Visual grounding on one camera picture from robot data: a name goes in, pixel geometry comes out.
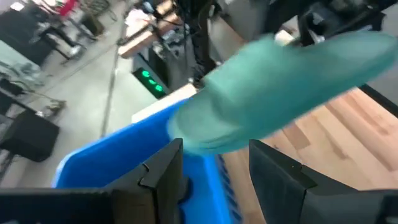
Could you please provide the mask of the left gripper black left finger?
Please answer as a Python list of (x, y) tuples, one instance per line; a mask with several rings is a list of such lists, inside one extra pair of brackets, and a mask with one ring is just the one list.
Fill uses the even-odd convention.
[(174, 139), (108, 184), (114, 224), (181, 224), (183, 141)]

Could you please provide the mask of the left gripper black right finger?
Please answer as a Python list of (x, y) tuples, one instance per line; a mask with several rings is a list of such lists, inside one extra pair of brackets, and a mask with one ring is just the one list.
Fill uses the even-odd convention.
[(267, 224), (398, 224), (398, 190), (356, 190), (259, 140), (249, 172)]

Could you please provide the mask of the light teal rubber slide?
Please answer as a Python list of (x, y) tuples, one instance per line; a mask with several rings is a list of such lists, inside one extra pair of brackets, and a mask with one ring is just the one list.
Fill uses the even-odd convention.
[(170, 117), (167, 132), (183, 139), (191, 154), (239, 150), (396, 61), (398, 37), (382, 32), (349, 32), (308, 47), (265, 36), (211, 71), (204, 87)]

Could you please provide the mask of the blue plastic bin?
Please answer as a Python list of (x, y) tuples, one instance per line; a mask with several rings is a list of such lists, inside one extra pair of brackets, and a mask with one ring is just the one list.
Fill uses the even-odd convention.
[[(167, 121), (183, 101), (66, 155), (54, 188), (103, 187), (169, 143)], [(193, 182), (182, 204), (186, 224), (242, 224), (231, 180), (220, 156), (183, 155), (183, 174)]]

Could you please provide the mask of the black box with green lights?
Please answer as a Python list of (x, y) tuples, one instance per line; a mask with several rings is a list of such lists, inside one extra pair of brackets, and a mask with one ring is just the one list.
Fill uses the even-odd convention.
[(132, 71), (140, 84), (148, 90), (157, 100), (171, 93), (167, 85), (151, 68), (138, 67)]

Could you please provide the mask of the thin metal pole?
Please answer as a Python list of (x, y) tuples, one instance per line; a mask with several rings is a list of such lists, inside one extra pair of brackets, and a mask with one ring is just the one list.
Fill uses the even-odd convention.
[(110, 112), (111, 112), (111, 104), (112, 104), (113, 93), (114, 93), (114, 84), (115, 84), (115, 80), (116, 80), (118, 61), (119, 61), (118, 50), (120, 48), (120, 45), (118, 44), (118, 42), (119, 42), (119, 39), (122, 39), (125, 36), (125, 33), (126, 33), (126, 25), (125, 25), (124, 21), (122, 21), (120, 29), (119, 29), (118, 38), (114, 45), (115, 51), (114, 51), (114, 55), (113, 55), (111, 73), (109, 76), (108, 92), (107, 92), (107, 97), (106, 97), (105, 106), (104, 106), (104, 113), (103, 113), (103, 119), (102, 119), (102, 123), (101, 123), (101, 129), (99, 132), (99, 138), (105, 137), (106, 133), (107, 133), (107, 129), (108, 129), (109, 116), (110, 116)]

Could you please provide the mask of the black floor box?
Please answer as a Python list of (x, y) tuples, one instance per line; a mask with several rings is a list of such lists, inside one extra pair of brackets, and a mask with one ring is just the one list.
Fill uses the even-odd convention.
[(29, 111), (17, 115), (4, 136), (0, 149), (34, 162), (48, 159), (53, 152), (60, 127)]

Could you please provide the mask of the wooden background desk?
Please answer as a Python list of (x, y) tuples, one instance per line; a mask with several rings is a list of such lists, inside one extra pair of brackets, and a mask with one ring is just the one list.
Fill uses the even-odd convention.
[(127, 6), (124, 34), (117, 41), (118, 54), (122, 58), (139, 53), (154, 41), (161, 41), (164, 34), (182, 25), (181, 19), (175, 13), (172, 0), (157, 2), (155, 9), (161, 14), (161, 19), (144, 12), (143, 3), (144, 0), (137, 0)]

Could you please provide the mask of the black background desk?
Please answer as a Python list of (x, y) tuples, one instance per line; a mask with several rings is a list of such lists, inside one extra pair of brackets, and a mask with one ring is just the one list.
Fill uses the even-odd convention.
[(46, 39), (32, 41), (36, 29), (37, 23), (21, 11), (10, 9), (0, 14), (0, 40), (41, 67), (53, 48)]

